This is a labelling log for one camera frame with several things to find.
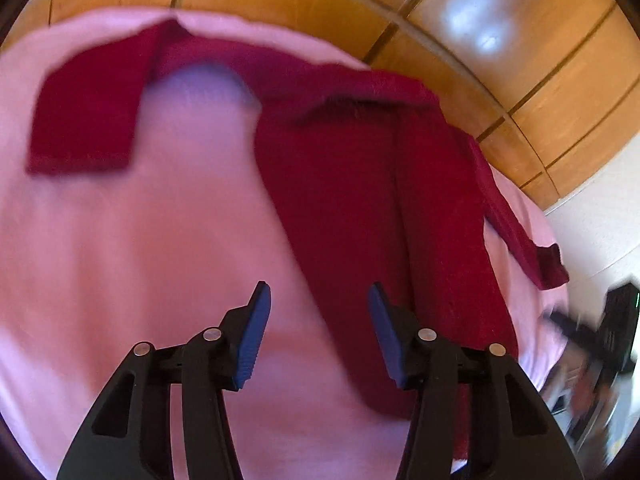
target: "red fabric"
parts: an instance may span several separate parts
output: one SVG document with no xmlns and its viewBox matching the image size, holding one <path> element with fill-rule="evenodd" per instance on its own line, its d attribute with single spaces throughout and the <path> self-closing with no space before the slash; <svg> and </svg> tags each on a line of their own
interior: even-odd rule
<svg viewBox="0 0 640 480">
<path fill-rule="evenodd" d="M 255 158 L 298 263 L 364 402 L 408 416 L 367 313 L 380 280 L 424 326 L 472 348 L 518 345 L 484 248 L 486 216 L 539 288 L 568 280 L 557 246 L 536 247 L 475 141 L 416 80 L 312 65 L 270 48 L 192 36 L 169 20 L 89 49 L 50 74 L 34 111 L 30 173 L 125 168 L 149 81 L 225 65 L 262 103 Z M 466 450 L 460 401 L 456 456 Z"/>
</svg>

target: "white wall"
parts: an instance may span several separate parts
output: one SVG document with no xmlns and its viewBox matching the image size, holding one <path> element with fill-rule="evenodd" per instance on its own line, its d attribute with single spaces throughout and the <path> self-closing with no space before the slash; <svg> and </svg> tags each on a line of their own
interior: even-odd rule
<svg viewBox="0 0 640 480">
<path fill-rule="evenodd" d="M 571 309 L 597 323 L 612 285 L 640 283 L 640 134 L 593 178 L 551 206 L 553 227 L 571 277 Z M 634 342 L 640 353 L 640 331 Z M 632 411 L 640 409 L 640 365 Z"/>
</svg>

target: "pink tablecloth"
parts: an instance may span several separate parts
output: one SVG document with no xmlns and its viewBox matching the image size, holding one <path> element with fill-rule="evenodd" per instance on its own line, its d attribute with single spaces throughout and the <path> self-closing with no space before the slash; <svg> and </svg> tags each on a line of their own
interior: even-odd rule
<svg viewBox="0 0 640 480">
<path fill-rule="evenodd" d="M 204 12 L 101 9 L 31 34 L 0 56 L 0 413 L 52 480 L 78 425 L 130 347 L 181 344 L 245 304 L 258 280 L 273 309 L 254 377 L 226 395 L 247 480 L 394 478 L 408 424 L 358 401 L 255 167 L 259 104 L 222 68 L 194 66 L 143 97 L 136 159 L 122 174 L 29 177 L 23 162 L 38 87 L 73 53 L 168 15 L 199 34 L 359 61 L 283 28 Z M 555 239 L 542 212 L 495 171 L 532 239 Z M 542 386 L 564 343 L 539 292 L 485 223 L 520 365 Z M 174 420 L 179 402 L 172 403 Z M 180 440 L 180 431 L 174 440 Z M 184 449 L 174 446 L 177 479 Z"/>
</svg>

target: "metal pin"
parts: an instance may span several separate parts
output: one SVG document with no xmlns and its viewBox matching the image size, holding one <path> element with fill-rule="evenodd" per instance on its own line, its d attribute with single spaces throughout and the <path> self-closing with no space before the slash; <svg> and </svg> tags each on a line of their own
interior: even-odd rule
<svg viewBox="0 0 640 480">
<path fill-rule="evenodd" d="M 133 353 L 137 356 L 147 355 L 151 351 L 149 343 L 138 343 L 133 347 Z"/>
<path fill-rule="evenodd" d="M 500 343 L 491 343 L 489 345 L 489 352 L 491 352 L 496 357 L 502 357 L 503 355 L 506 355 L 507 349 Z"/>
<path fill-rule="evenodd" d="M 219 328 L 207 328 L 202 336 L 206 341 L 217 341 L 222 337 L 222 330 Z"/>
<path fill-rule="evenodd" d="M 431 328 L 421 328 L 418 330 L 418 337 L 423 341 L 435 341 L 438 334 L 436 334 L 435 330 L 431 330 Z"/>
</svg>

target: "pink cloth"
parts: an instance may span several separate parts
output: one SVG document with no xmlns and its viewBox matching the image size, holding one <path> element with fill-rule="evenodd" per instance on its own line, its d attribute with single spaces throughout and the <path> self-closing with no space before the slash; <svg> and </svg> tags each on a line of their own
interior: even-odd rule
<svg viewBox="0 0 640 480">
<path fill-rule="evenodd" d="M 127 173 L 49 180 L 22 171 L 45 73 L 72 53 L 171 14 L 199 34 L 363 67 L 288 30 L 141 9 L 89 13 L 33 34 L 2 56 L 0 412 L 53 478 L 130 346 L 143 339 L 180 344 L 244 304 L 265 279 L 273 313 L 258 366 L 244 391 L 227 396 L 245 477 L 297 478 L 312 470 L 321 479 L 392 478 L 407 424 L 376 415 L 352 391 L 255 167 L 259 105 L 233 78 L 199 67 L 149 86 Z M 552 244 L 542 213 L 496 176 L 532 239 Z M 562 343 L 538 317 L 566 303 L 566 288 L 539 292 L 487 225 L 485 240 L 520 362 L 540 387 Z"/>
</svg>

